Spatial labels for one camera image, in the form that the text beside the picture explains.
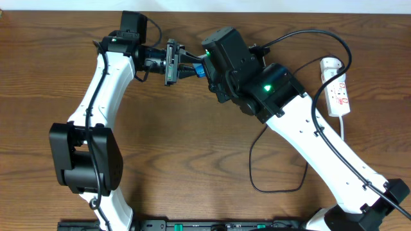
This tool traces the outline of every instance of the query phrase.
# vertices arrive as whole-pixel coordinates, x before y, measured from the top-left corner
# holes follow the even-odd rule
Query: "green led light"
[[[265,85],[265,86],[264,86],[264,89],[265,89],[266,91],[269,91],[269,90],[271,89],[271,85]]]

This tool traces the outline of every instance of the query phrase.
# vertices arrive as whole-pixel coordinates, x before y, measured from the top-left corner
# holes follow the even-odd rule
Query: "white power strip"
[[[323,58],[320,62],[321,81],[325,83],[334,77],[342,64],[337,58]],[[344,140],[344,124],[342,116],[350,112],[347,87],[345,85],[345,74],[331,82],[325,89],[328,115],[339,117],[341,139]]]

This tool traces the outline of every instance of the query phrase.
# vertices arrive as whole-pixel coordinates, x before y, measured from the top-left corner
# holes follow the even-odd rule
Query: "black cable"
[[[109,36],[117,36],[117,32],[119,32],[119,30],[111,31],[111,32],[109,33]]]
[[[316,59],[314,59],[314,60],[311,60],[311,61],[309,61],[308,63],[300,66],[299,68],[297,68],[297,69],[294,71],[293,75],[297,74],[297,72],[299,72],[299,71],[300,71],[301,69],[303,69],[304,67],[312,64],[312,63],[315,62],[315,61],[322,60],[323,58],[336,58],[338,61],[341,62],[342,67],[345,66],[344,63],[343,63],[343,61],[342,61],[339,57],[337,57],[337,56],[335,56],[335,55],[324,55],[324,56],[318,57],[318,58],[316,58]]]
[[[136,75],[134,76],[134,78],[136,78],[136,80],[140,81],[141,83],[144,83],[144,82],[147,80],[147,78],[148,78],[148,73],[150,73],[150,71],[152,70],[152,68],[157,65],[157,64],[156,64],[154,61],[152,61],[152,60],[147,60],[147,61],[151,61],[152,63],[150,64],[150,66],[148,67],[146,73],[144,74],[143,79],[140,79],[140,78],[137,76],[137,73],[136,73]]]
[[[229,86],[231,95],[232,95],[234,98],[238,98],[237,93],[234,91],[234,88],[232,87],[231,79],[230,79],[230,76],[229,76],[229,71],[226,71],[226,72],[225,72],[224,77],[225,77],[225,81],[227,82],[227,85]]]
[[[249,155],[249,173],[250,173],[251,185],[253,186],[253,188],[254,188],[255,190],[257,190],[257,191],[260,192],[260,193],[283,193],[283,192],[284,192],[284,193],[292,193],[292,192],[295,192],[295,191],[300,190],[301,187],[302,187],[302,185],[303,185],[303,183],[304,183],[304,180],[305,180],[305,178],[306,178],[306,175],[307,175],[308,163],[306,163],[306,168],[305,168],[305,170],[304,170],[304,174],[303,174],[303,176],[302,176],[301,183],[300,183],[300,185],[299,185],[297,188],[295,188],[295,189],[284,189],[284,190],[264,191],[264,190],[258,189],[258,188],[256,187],[256,185],[254,185],[254,182],[252,181],[252,174],[251,174],[251,154],[252,154],[252,149],[253,149],[254,145],[256,145],[258,139],[264,134],[264,132],[265,132],[265,130],[267,129],[267,127],[268,127],[268,126],[265,125],[264,129],[260,132],[260,134],[259,134],[259,135],[257,136],[257,138],[254,140],[254,142],[251,144],[250,155]]]
[[[98,211],[98,214],[100,214],[101,218],[103,218],[103,220],[104,220],[104,222],[105,222],[104,225],[105,225],[105,227],[107,228],[107,231],[111,231],[110,222],[109,222],[109,220],[107,219],[107,217],[104,215],[102,209],[101,209],[101,208],[98,208],[97,211]]]
[[[339,36],[335,35],[334,33],[331,33],[329,31],[322,31],[322,30],[300,30],[300,31],[295,31],[295,32],[291,32],[287,35],[284,35],[280,38],[275,39],[274,41],[269,42],[268,44],[265,44],[263,46],[264,47],[268,47],[271,46],[277,42],[282,41],[283,39],[286,39],[288,37],[291,37],[293,35],[296,34],[300,34],[300,33],[321,33],[321,34],[325,34],[328,35],[330,37],[333,37],[334,39],[336,39],[337,41],[339,41],[339,43],[341,43],[341,45],[344,47],[345,51],[347,51],[347,55],[348,55],[348,64],[347,66],[344,67],[344,69],[337,73],[334,77],[330,78],[328,81],[326,81],[323,85],[321,85],[320,89],[317,91],[317,93],[315,94],[314,98],[313,98],[313,103],[311,105],[311,118],[313,119],[313,123],[315,126],[315,129],[317,130],[318,134],[321,136],[321,138],[324,140],[324,142],[327,144],[327,146],[333,151],[333,153],[348,167],[348,169],[350,169],[355,176],[358,177],[358,179],[360,179],[363,183],[364,186],[368,187],[369,189],[371,189],[372,191],[374,191],[378,196],[380,196],[381,198],[383,198],[383,200],[385,200],[388,204],[390,204],[391,206],[393,206],[395,209],[397,209],[400,213],[402,213],[406,218],[408,218],[409,220],[411,220],[411,214],[409,214],[405,209],[403,209],[401,206],[399,206],[397,203],[395,203],[394,201],[392,201],[390,198],[388,198],[387,196],[385,196],[378,188],[376,188],[375,186],[373,186],[372,182],[368,181],[366,178],[364,178],[364,176],[362,176],[342,155],[340,152],[338,152],[338,150],[334,147],[334,145],[328,140],[328,138],[324,135],[324,132],[322,132],[322,130],[320,129],[320,125],[319,122],[317,121],[317,116],[315,114],[315,109],[316,109],[316,105],[317,102],[319,100],[319,97],[321,95],[321,92],[334,80],[336,80],[337,78],[339,78],[341,75],[345,74],[348,69],[351,66],[351,62],[353,60],[353,56],[351,54],[351,50],[349,49],[348,45],[346,44],[346,42],[344,40],[342,40]]]
[[[84,128],[85,138],[87,140],[87,146],[89,148],[89,153],[90,153],[90,156],[91,156],[92,166],[93,166],[94,173],[96,174],[96,179],[97,179],[97,198],[91,200],[89,202],[89,206],[92,210],[97,209],[98,212],[100,213],[100,215],[102,215],[101,217],[104,219],[104,222],[106,222],[106,224],[108,224],[109,221],[107,220],[107,218],[104,216],[103,212],[100,209],[101,190],[102,190],[102,188],[101,188],[100,172],[98,171],[96,155],[94,154],[94,151],[93,151],[93,148],[92,148],[92,137],[90,135],[90,116],[91,116],[91,110],[92,110],[92,106],[94,104],[94,101],[96,100],[98,92],[100,91],[100,88],[103,85],[104,79],[107,75],[107,70],[109,68],[109,63],[107,61],[107,57],[105,56],[104,49],[101,47],[100,43],[95,41],[95,40],[93,40],[93,43],[97,47],[98,51],[101,53],[101,55],[103,57],[104,69],[103,69],[103,72],[101,74],[100,81],[97,84],[96,90],[94,90],[94,93],[91,96],[89,106],[85,110],[85,128]]]
[[[161,39],[162,39],[162,32],[161,32],[160,26],[157,25],[157,23],[155,23],[152,19],[149,19],[149,18],[147,18],[147,20],[149,20],[150,22],[152,22],[152,24],[154,24],[154,26],[155,26],[157,29],[159,29],[159,34],[160,34],[160,35],[159,35],[158,41],[157,41],[154,45],[150,46],[151,48],[153,48],[153,47],[156,47],[156,46],[158,46],[158,45],[160,44]]]

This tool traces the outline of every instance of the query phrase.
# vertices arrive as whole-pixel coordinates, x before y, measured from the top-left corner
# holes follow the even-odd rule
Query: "green terminal block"
[[[174,231],[182,231],[182,225],[174,225]]]

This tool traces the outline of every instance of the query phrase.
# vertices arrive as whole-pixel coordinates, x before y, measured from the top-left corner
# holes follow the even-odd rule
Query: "wood grain surface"
[[[196,55],[201,41],[224,26],[246,43],[265,44],[305,28],[330,30],[351,47],[347,74],[351,113],[346,142],[386,178],[411,185],[411,16],[292,13],[152,13],[163,30]],[[87,203],[57,183],[48,132],[64,123],[87,90],[96,66],[92,40],[119,28],[121,12],[3,12],[0,19],[0,230],[55,230],[65,219],[95,219]],[[149,25],[148,44],[157,40]],[[294,70],[333,53],[334,40],[301,35],[272,47],[267,62]],[[313,95],[319,65],[297,78]],[[291,194],[260,194],[249,182],[248,151],[263,125],[233,103],[219,104],[207,80],[164,87],[163,76],[133,81],[121,102],[114,135],[124,158],[121,187],[142,217],[168,219],[309,218],[335,199],[309,168]],[[319,103],[326,116],[324,98]],[[338,131],[338,119],[328,118]],[[262,189],[296,187],[305,161],[279,135],[257,143],[253,170]],[[402,206],[411,211],[411,197]],[[394,211],[381,230],[410,230]]]

